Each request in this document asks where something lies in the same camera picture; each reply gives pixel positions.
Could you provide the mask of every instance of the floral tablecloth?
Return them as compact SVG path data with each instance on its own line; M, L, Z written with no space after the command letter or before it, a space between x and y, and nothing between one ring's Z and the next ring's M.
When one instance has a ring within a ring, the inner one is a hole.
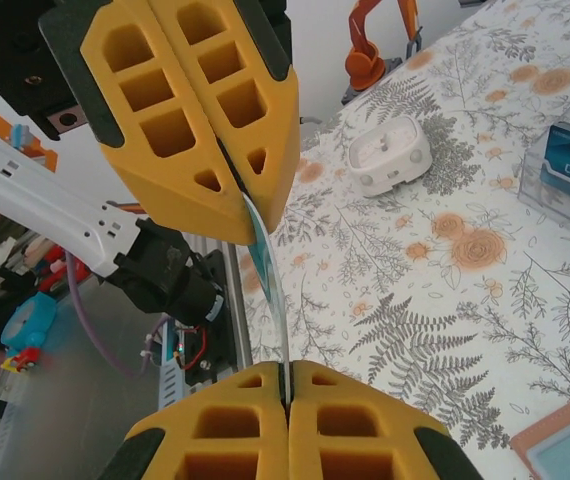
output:
M517 200L527 146L570 108L570 0L495 0L303 144L272 236L291 348L445 423L486 479L570 400L570 230ZM416 116L434 165L365 199L350 143ZM279 340L240 264L255 361Z

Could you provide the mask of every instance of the red wire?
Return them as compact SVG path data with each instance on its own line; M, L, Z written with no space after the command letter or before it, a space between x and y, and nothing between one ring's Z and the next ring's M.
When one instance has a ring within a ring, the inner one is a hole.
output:
M201 349L199 350L199 352L196 354L196 356L192 359L191 362L189 362L188 364L186 364L185 366L183 366L183 370L189 370L191 368L194 368L194 366L196 366L196 364L198 363L198 361L201 359L201 357L203 356L203 354L205 353L205 350L207 350L207 330L201 327L197 327L194 330L200 330L201 331Z

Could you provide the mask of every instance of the purple cable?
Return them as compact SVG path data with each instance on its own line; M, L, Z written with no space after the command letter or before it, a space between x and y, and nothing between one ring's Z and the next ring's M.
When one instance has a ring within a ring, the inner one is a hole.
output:
M74 275L74 272L76 271L75 258L68 251L65 251L65 262L67 263L67 283L69 283L69 293L72 296L72 303L74 304L76 315L78 316L78 320L81 322L81 325L85 329L87 336L94 344L94 347L96 347L96 350L99 351L107 363L109 363L114 369L118 370L124 376L129 378L137 378L142 376L147 370L147 366L149 365L151 353L146 354L143 357L141 369L138 373L136 373L127 368L118 358L116 358L110 351L107 350L105 345L103 345L101 342L100 338L98 338L96 330L94 330L94 327L87 318L87 313L85 312L85 308L83 307L83 302L81 300L81 294L78 290L76 275ZM154 328L149 333L149 339L145 340L145 352L150 351L150 348L152 348L154 335L156 335L156 333L163 327L163 325L165 325L165 323L171 318L172 317L167 314L161 315L161 317L158 319L158 322L156 322L156 325L154 325Z

